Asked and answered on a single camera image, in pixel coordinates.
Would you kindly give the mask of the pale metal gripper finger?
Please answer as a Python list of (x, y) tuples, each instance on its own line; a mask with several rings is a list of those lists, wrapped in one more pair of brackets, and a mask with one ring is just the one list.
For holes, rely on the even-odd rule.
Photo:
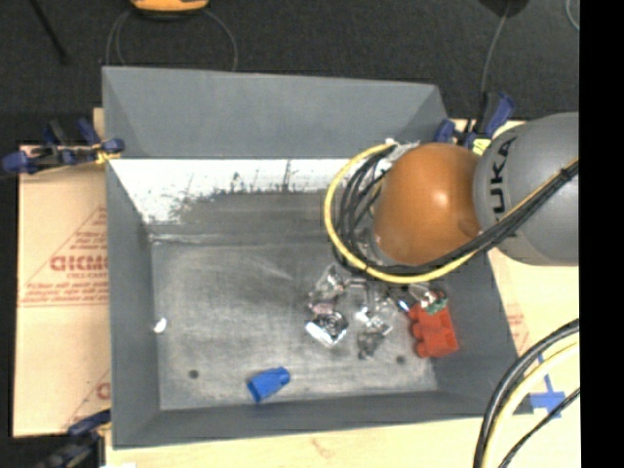
[(378, 347), (394, 329), (393, 320), (393, 312), (389, 309), (362, 309), (357, 313), (357, 322), (360, 324), (357, 330), (360, 359), (371, 359), (374, 356)]
[(345, 296), (345, 281), (335, 264), (330, 264), (308, 294), (306, 332), (327, 348), (333, 348), (345, 335), (349, 326), (346, 317), (337, 309)]

